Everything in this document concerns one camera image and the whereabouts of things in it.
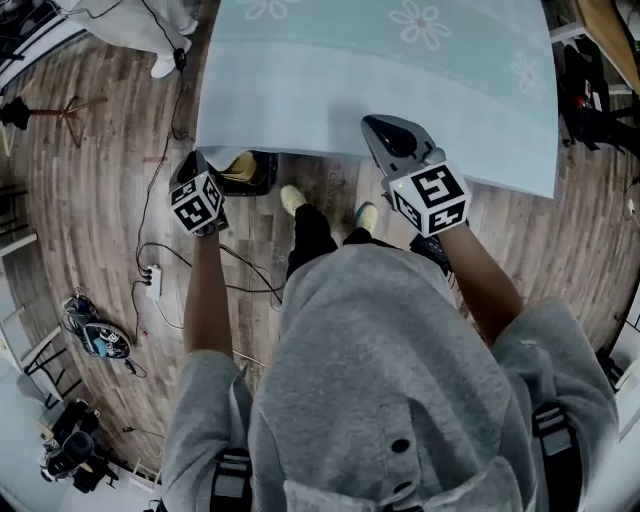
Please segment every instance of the foot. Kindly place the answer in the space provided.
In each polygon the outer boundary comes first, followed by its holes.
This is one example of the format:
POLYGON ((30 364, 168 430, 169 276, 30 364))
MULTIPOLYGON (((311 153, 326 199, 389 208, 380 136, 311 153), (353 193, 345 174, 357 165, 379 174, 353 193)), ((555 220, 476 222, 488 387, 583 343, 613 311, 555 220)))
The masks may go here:
POLYGON ((280 200, 285 211, 292 217, 296 216, 296 210, 303 204, 307 204, 307 200, 296 187, 293 185, 285 185, 280 189, 280 200))
MULTIPOLYGON (((191 50, 191 46, 193 46, 193 43, 187 39, 184 53, 188 53, 191 50)), ((176 62, 173 60, 173 55, 158 55, 158 60, 151 68, 151 76, 153 78, 164 78, 170 75, 174 69, 176 69, 176 62)))
POLYGON ((364 203, 356 213, 356 228, 366 229, 373 236, 378 224, 378 208, 373 203, 364 203))
POLYGON ((198 20, 194 20, 193 18, 191 18, 189 24, 186 27, 181 28, 178 32, 180 32, 183 36, 190 36, 195 33, 195 31, 198 29, 199 24, 200 23, 198 23, 198 20))

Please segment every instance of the white cable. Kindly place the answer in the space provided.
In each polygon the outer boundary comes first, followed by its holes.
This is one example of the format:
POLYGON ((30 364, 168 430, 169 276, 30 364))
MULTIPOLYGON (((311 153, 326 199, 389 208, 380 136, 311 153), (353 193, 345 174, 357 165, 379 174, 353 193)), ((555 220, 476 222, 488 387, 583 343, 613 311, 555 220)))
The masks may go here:
MULTIPOLYGON (((154 300, 153 303, 156 305, 156 308, 158 309, 158 313, 160 313, 160 316, 162 317, 162 319, 164 320, 164 323, 167 324, 169 327, 172 327, 173 329, 176 329, 178 331, 182 331, 184 330, 184 327, 179 327, 177 325, 173 325, 171 322, 169 322, 169 320, 167 320, 167 317, 164 316, 164 313, 162 312, 162 310, 160 309, 160 305, 154 300)), ((243 359, 246 359, 247 361, 251 361, 253 363, 259 364, 260 366, 266 368, 267 365, 264 364, 262 361, 258 361, 257 359, 254 359, 253 357, 249 357, 246 356, 240 352, 238 352, 237 350, 232 350, 232 352, 237 355, 238 357, 241 357, 243 359)))

